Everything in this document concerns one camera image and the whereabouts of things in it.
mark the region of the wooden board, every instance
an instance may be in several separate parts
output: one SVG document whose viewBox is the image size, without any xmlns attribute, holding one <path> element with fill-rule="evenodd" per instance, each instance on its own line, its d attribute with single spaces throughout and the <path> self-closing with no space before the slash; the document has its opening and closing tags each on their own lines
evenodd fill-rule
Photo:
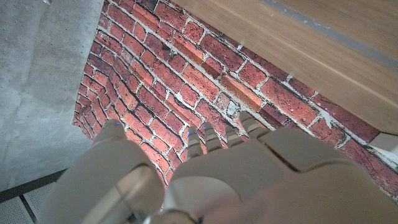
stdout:
<svg viewBox="0 0 398 224">
<path fill-rule="evenodd" d="M 258 0 L 174 0 L 375 128 L 398 134 L 398 71 Z"/>
<path fill-rule="evenodd" d="M 398 59 L 398 1 L 277 0 Z"/>
</svg>

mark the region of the concrete wall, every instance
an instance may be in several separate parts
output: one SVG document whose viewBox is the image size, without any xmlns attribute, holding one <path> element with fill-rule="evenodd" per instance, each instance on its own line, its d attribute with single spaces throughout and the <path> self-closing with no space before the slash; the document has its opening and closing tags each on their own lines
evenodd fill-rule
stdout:
<svg viewBox="0 0 398 224">
<path fill-rule="evenodd" d="M 88 148 L 72 116 L 102 4 L 1 3 L 0 191 L 65 169 Z"/>
</svg>

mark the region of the red brick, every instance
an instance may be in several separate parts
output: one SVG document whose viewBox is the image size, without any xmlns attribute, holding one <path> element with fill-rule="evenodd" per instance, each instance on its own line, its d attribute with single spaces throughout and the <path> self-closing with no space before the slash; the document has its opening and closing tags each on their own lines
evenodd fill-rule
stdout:
<svg viewBox="0 0 398 224">
<path fill-rule="evenodd" d="M 243 63 L 242 57 L 208 34 L 200 45 L 232 71 L 236 71 Z"/>
<path fill-rule="evenodd" d="M 116 22 L 118 22 L 122 27 L 132 32 L 134 26 L 134 21 L 122 10 L 118 9 L 114 5 L 110 5 L 108 15 L 111 16 Z"/>
<path fill-rule="evenodd" d="M 110 65 L 113 65 L 113 62 L 114 62 L 113 54 L 109 50 L 104 49 L 102 51 L 101 58 L 105 62 L 108 62 Z"/>
<path fill-rule="evenodd" d="M 95 80 L 90 80 L 88 88 L 93 90 L 100 98 L 105 94 L 105 88 Z"/>
<path fill-rule="evenodd" d="M 91 66 L 89 66 L 89 65 L 86 63 L 85 69 L 84 69 L 84 73 L 92 77 L 92 76 L 93 76 L 93 70 L 94 70 L 94 68 L 91 67 Z"/>
<path fill-rule="evenodd" d="M 75 111 L 80 112 L 81 105 L 79 103 L 75 103 Z"/>
<path fill-rule="evenodd" d="M 171 130 L 167 129 L 158 119 L 154 119 L 150 124 L 150 128 L 156 132 L 156 135 L 163 139 L 174 150 L 180 151 L 183 147 L 181 139 L 174 134 Z"/>
<path fill-rule="evenodd" d="M 146 50 L 141 56 L 142 62 L 144 62 L 144 64 L 146 64 L 149 68 L 152 68 L 155 59 L 156 59 L 155 55 L 152 54 L 149 50 Z"/>
<path fill-rule="evenodd" d="M 124 31 L 118 25 L 112 23 L 111 25 L 111 34 L 117 38 L 118 41 L 122 40 Z"/>
<path fill-rule="evenodd" d="M 191 89 L 188 85 L 184 85 L 180 90 L 182 99 L 191 106 L 195 106 L 199 100 L 199 94 Z"/>
<path fill-rule="evenodd" d="M 137 93 L 138 98 L 141 103 L 146 105 L 154 114 L 156 114 L 161 119 L 164 119 L 169 110 L 148 90 L 143 86 L 139 89 Z"/>
<path fill-rule="evenodd" d="M 182 140 L 183 140 L 185 143 L 188 143 L 188 129 L 189 129 L 189 127 L 186 127 L 186 128 L 184 129 L 182 135 L 181 135 L 181 138 L 182 138 Z"/>
<path fill-rule="evenodd" d="M 134 57 L 130 54 L 130 52 L 128 52 L 125 48 L 123 48 L 121 57 L 122 57 L 123 61 L 124 61 L 126 64 L 128 64 L 128 65 L 130 65 L 130 64 L 132 63 L 132 60 L 133 60 L 133 58 L 134 58 Z"/>
<path fill-rule="evenodd" d="M 180 159 L 181 161 L 187 161 L 187 149 L 185 149 L 184 151 L 182 151 L 181 155 L 180 155 Z"/>
<path fill-rule="evenodd" d="M 153 149 L 146 143 L 142 144 L 141 148 L 147 154 L 149 159 L 152 162 L 156 163 L 162 169 L 163 172 L 167 171 L 167 169 L 169 168 L 169 164 L 162 155 L 160 155 L 155 149 Z"/>
<path fill-rule="evenodd" d="M 154 87 L 152 87 L 152 90 L 160 100 L 164 100 L 166 98 L 166 88 L 164 88 L 164 86 L 159 82 L 155 83 Z"/>
<path fill-rule="evenodd" d="M 167 157 L 169 158 L 169 161 L 170 161 L 173 169 L 176 169 L 181 164 L 181 160 L 178 158 L 178 155 L 177 155 L 177 153 L 175 153 L 174 150 L 170 150 Z"/>
<path fill-rule="evenodd" d="M 124 105 L 124 103 L 122 102 L 122 100 L 117 99 L 114 105 L 115 105 L 116 111 L 120 114 L 120 116 L 122 116 L 127 109 L 126 106 Z"/>
<path fill-rule="evenodd" d="M 159 34 L 163 39 L 170 41 L 173 39 L 173 32 L 174 29 L 173 27 L 170 27 L 166 23 L 162 22 L 160 23 L 159 29 L 157 30 L 157 34 Z"/>
<path fill-rule="evenodd" d="M 81 123 L 81 121 L 77 117 L 80 117 L 80 116 L 78 116 L 78 113 L 75 113 L 75 115 L 73 116 L 73 125 L 81 127 L 81 128 L 84 127 L 83 123 Z"/>
<path fill-rule="evenodd" d="M 113 71 L 113 68 L 110 64 L 106 63 L 101 58 L 99 58 L 93 54 L 90 54 L 90 56 L 88 56 L 88 63 L 90 65 L 96 67 L 98 70 L 100 70 L 105 75 L 111 74 Z"/>
<path fill-rule="evenodd" d="M 119 5 L 120 7 L 122 7 L 123 9 L 125 9 L 127 12 L 132 12 L 132 10 L 134 9 L 134 0 L 121 0 Z"/>
<path fill-rule="evenodd" d="M 109 7 L 109 1 L 105 0 L 104 4 L 102 5 L 102 12 L 107 13 Z"/>
<path fill-rule="evenodd" d="M 112 77 L 110 77 L 110 78 L 111 78 L 111 83 L 113 84 L 113 87 L 115 89 L 117 89 L 119 87 L 119 83 L 120 83 L 120 76 L 116 72 L 114 72 L 112 74 Z"/>
<path fill-rule="evenodd" d="M 226 110 L 228 108 L 230 99 L 225 93 L 221 93 L 217 99 L 216 106 L 221 110 Z"/>
<path fill-rule="evenodd" d="M 199 112 L 207 122 L 210 122 L 220 135 L 224 135 L 225 127 L 229 124 L 214 107 L 210 106 L 205 100 L 201 100 L 197 106 L 197 112 Z"/>
<path fill-rule="evenodd" d="M 259 114 L 274 128 L 279 128 L 287 120 L 287 117 L 281 114 L 276 108 L 270 104 L 266 104 L 260 110 Z"/>
<path fill-rule="evenodd" d="M 195 15 L 189 13 L 189 12 L 187 12 L 187 14 L 189 14 L 192 18 L 197 20 L 199 23 L 203 24 L 207 29 L 209 29 L 210 31 L 215 33 L 215 35 L 217 35 L 217 36 L 222 35 L 222 33 L 219 30 L 217 30 L 216 28 L 214 28 L 211 25 L 207 24 L 205 21 L 199 19 L 197 16 L 195 16 Z"/>
<path fill-rule="evenodd" d="M 173 176 L 173 170 L 169 170 L 167 175 L 166 175 L 167 184 L 170 183 L 170 181 L 172 179 L 172 176 Z"/>
<path fill-rule="evenodd" d="M 139 23 L 136 23 L 136 27 L 134 28 L 134 35 L 141 41 L 144 41 L 145 39 L 145 29 Z"/>
<path fill-rule="evenodd" d="M 198 26 L 198 24 L 190 21 L 185 26 L 184 34 L 194 42 L 198 42 L 200 37 L 203 35 L 203 28 Z"/>
<path fill-rule="evenodd" d="M 106 108 L 109 104 L 111 103 L 111 100 L 109 99 L 109 97 L 107 96 L 107 94 L 105 94 L 102 99 L 101 99 L 101 106 L 103 108 Z"/>
<path fill-rule="evenodd" d="M 123 43 L 128 49 L 131 50 L 137 57 L 140 57 L 141 53 L 144 51 L 144 46 L 133 38 L 130 34 L 125 33 L 123 38 Z"/>
<path fill-rule="evenodd" d="M 130 110 L 133 110 L 137 106 L 138 101 L 130 93 L 128 87 L 124 83 L 120 83 L 119 88 L 118 88 L 118 93 L 119 93 L 121 99 L 123 100 L 124 104 L 127 105 L 127 107 Z"/>
<path fill-rule="evenodd" d="M 360 164 L 386 192 L 391 195 L 398 195 L 398 174 L 384 165 L 379 159 L 353 140 L 349 140 L 341 148 L 341 151 Z"/>
<path fill-rule="evenodd" d="M 296 91 L 301 93 L 303 96 L 311 97 L 315 94 L 315 91 L 311 89 L 309 86 L 306 86 L 304 83 L 300 82 L 296 78 L 292 78 L 289 80 L 289 84 L 293 87 Z"/>
<path fill-rule="evenodd" d="M 183 81 L 173 71 L 167 68 L 162 62 L 156 61 L 154 64 L 154 73 L 173 91 L 180 91 Z"/>
<path fill-rule="evenodd" d="M 200 125 L 201 119 L 195 115 L 191 109 L 187 108 L 183 103 L 176 99 L 176 97 L 169 95 L 166 104 L 174 113 L 178 114 L 188 124 L 195 125 L 196 127 Z"/>
<path fill-rule="evenodd" d="M 241 101 L 247 104 L 252 110 L 258 111 L 262 104 L 262 99 L 253 93 L 249 88 L 236 81 L 231 76 L 222 76 L 221 84 Z"/>
<path fill-rule="evenodd" d="M 138 106 L 135 114 L 144 124 L 148 124 L 152 118 L 152 115 L 143 106 Z"/>
<path fill-rule="evenodd" d="M 225 34 L 222 34 L 221 38 L 223 38 L 225 41 L 227 41 L 229 44 L 231 44 L 234 47 L 238 47 L 239 46 L 238 42 L 236 42 L 235 40 L 233 40 L 232 38 L 228 37 Z"/>
<path fill-rule="evenodd" d="M 266 79 L 266 74 L 248 62 L 239 72 L 239 77 L 251 87 L 256 88 L 260 82 Z"/>
<path fill-rule="evenodd" d="M 93 54 L 99 55 L 101 53 L 101 49 L 102 49 L 101 44 L 99 44 L 99 43 L 94 41 L 93 45 L 91 45 L 91 50 L 90 51 Z"/>
<path fill-rule="evenodd" d="M 120 43 L 103 32 L 98 32 L 95 39 L 103 45 L 107 46 L 112 51 L 116 52 L 117 54 L 120 54 L 122 52 L 122 47 Z"/>
<path fill-rule="evenodd" d="M 187 17 L 171 7 L 166 6 L 164 3 L 158 3 L 155 14 L 164 21 L 168 22 L 171 26 L 182 30 L 187 21 Z"/>
<path fill-rule="evenodd" d="M 173 113 L 169 113 L 164 119 L 164 122 L 176 133 L 179 133 L 182 128 L 182 121 Z"/>
<path fill-rule="evenodd" d="M 79 102 L 83 106 L 90 105 L 90 100 L 87 97 L 82 96 L 82 95 L 77 96 L 77 102 Z"/>
<path fill-rule="evenodd" d="M 120 120 L 119 115 L 117 114 L 116 110 L 114 109 L 113 106 L 110 106 L 107 110 L 106 110 L 106 115 L 108 117 L 108 119 L 117 119 Z"/>
<path fill-rule="evenodd" d="M 176 33 L 172 44 L 193 62 L 201 64 L 203 62 L 203 52 L 197 49 L 189 40 L 185 39 L 182 34 Z"/>
<path fill-rule="evenodd" d="M 94 130 L 94 132 L 95 132 L 96 135 L 97 135 L 98 133 L 100 133 L 101 129 L 102 129 L 101 125 L 100 125 L 98 122 L 95 123 L 93 130 Z"/>
<path fill-rule="evenodd" d="M 170 59 L 172 55 L 170 48 L 154 35 L 148 34 L 145 44 L 151 48 L 161 59 L 166 61 Z"/>
<path fill-rule="evenodd" d="M 204 94 L 210 101 L 216 98 L 220 89 L 210 81 L 204 74 L 195 69 L 192 65 L 185 67 L 183 77 Z"/>
<path fill-rule="evenodd" d="M 126 137 L 128 140 L 133 141 L 136 144 L 139 144 L 142 141 L 142 138 L 134 133 L 134 131 L 132 131 L 131 129 L 127 129 Z"/>
<path fill-rule="evenodd" d="M 97 94 L 95 94 L 93 91 L 89 90 L 87 93 L 87 98 L 90 99 L 90 101 L 94 101 L 95 98 L 97 98 Z"/>
<path fill-rule="evenodd" d="M 89 110 L 89 112 L 87 113 L 87 122 L 91 127 L 93 127 L 95 125 L 95 123 L 97 122 L 97 120 L 91 110 Z"/>
<path fill-rule="evenodd" d="M 185 59 L 183 57 L 181 57 L 181 55 L 176 54 L 173 56 L 173 58 L 171 58 L 171 60 L 169 61 L 169 65 L 174 68 L 174 70 L 178 71 L 178 72 L 182 72 L 182 70 L 185 67 Z"/>
<path fill-rule="evenodd" d="M 93 104 L 92 104 L 93 111 L 95 113 L 95 116 L 97 117 L 97 120 L 100 124 L 104 124 L 106 121 L 106 116 L 104 111 L 102 110 L 100 106 L 100 101 L 99 99 L 96 99 Z"/>
<path fill-rule="evenodd" d="M 84 95 L 84 96 L 87 95 L 87 87 L 82 85 L 82 84 L 80 84 L 79 93 Z"/>
<path fill-rule="evenodd" d="M 216 62 L 212 57 L 206 58 L 206 62 L 201 66 L 205 69 L 207 74 L 211 75 L 214 79 L 223 73 L 223 68 L 220 63 Z"/>
<path fill-rule="evenodd" d="M 107 82 L 106 84 L 106 91 L 108 92 L 108 96 L 111 99 L 111 101 L 114 103 L 118 99 L 118 94 L 116 93 L 115 88 L 113 87 L 111 82 Z"/>
<path fill-rule="evenodd" d="M 329 128 L 326 125 L 325 119 L 317 121 L 310 127 L 310 131 L 319 140 L 325 141 L 333 146 L 336 146 L 339 142 L 344 140 L 345 137 L 344 133 L 340 129 L 336 127 Z"/>
<path fill-rule="evenodd" d="M 138 85 L 139 85 L 138 80 L 134 76 L 131 76 L 129 78 L 129 81 L 127 82 L 127 86 L 129 87 L 130 91 L 136 93 Z"/>
<path fill-rule="evenodd" d="M 108 26 L 109 26 L 109 19 L 101 14 L 99 16 L 98 25 L 101 26 L 101 27 L 104 27 L 105 29 L 107 29 Z"/>
<path fill-rule="evenodd" d="M 261 91 L 276 107 L 305 126 L 308 126 L 318 114 L 271 78 L 261 87 Z"/>
<path fill-rule="evenodd" d="M 149 140 L 152 137 L 151 131 L 141 122 L 139 121 L 131 112 L 125 112 L 123 115 L 123 120 L 125 120 L 126 124 L 130 126 L 133 130 L 139 133 L 142 137 Z"/>
<path fill-rule="evenodd" d="M 94 79 L 95 79 L 97 82 L 99 82 L 99 84 L 101 84 L 101 85 L 103 85 L 103 86 L 105 86 L 106 83 L 109 81 L 109 80 L 108 80 L 108 77 L 107 77 L 106 75 L 102 74 L 102 73 L 99 72 L 99 71 L 95 71 L 95 73 L 94 73 Z"/>
<path fill-rule="evenodd" d="M 92 81 L 93 81 L 93 79 L 90 78 L 90 77 L 87 76 L 87 75 L 83 75 L 83 78 L 81 79 L 81 83 L 82 83 L 84 86 L 88 86 L 88 87 L 90 87 Z"/>
<path fill-rule="evenodd" d="M 366 142 L 372 141 L 380 133 L 370 124 L 334 104 L 322 95 L 314 97 L 313 102 L 329 112 L 332 117 L 336 118 L 342 125 L 346 126 L 346 128 Z"/>
<path fill-rule="evenodd" d="M 147 86 L 152 86 L 154 77 L 139 62 L 134 61 L 131 65 L 131 70 Z"/>
<path fill-rule="evenodd" d="M 263 59 L 262 57 L 256 55 L 254 52 L 251 50 L 243 47 L 241 51 L 246 54 L 249 58 L 253 59 L 255 62 L 257 62 L 259 65 L 263 67 L 267 72 L 270 73 L 273 77 L 278 78 L 279 80 L 286 80 L 287 74 L 286 72 L 282 71 L 280 68 L 276 67 L 275 65 L 271 64 L 267 60 Z"/>
<path fill-rule="evenodd" d="M 157 30 L 159 26 L 159 20 L 140 5 L 135 5 L 132 15 L 153 31 Z"/>
<path fill-rule="evenodd" d="M 166 143 L 164 143 L 160 138 L 155 137 L 152 140 L 152 144 L 155 146 L 156 149 L 158 149 L 161 152 L 167 152 L 167 150 L 169 150 L 168 145 L 166 145 Z"/>
<path fill-rule="evenodd" d="M 114 61 L 113 67 L 115 71 L 120 75 L 120 77 L 122 77 L 123 80 L 125 81 L 129 80 L 130 71 L 120 58 L 117 58 Z"/>
</svg>

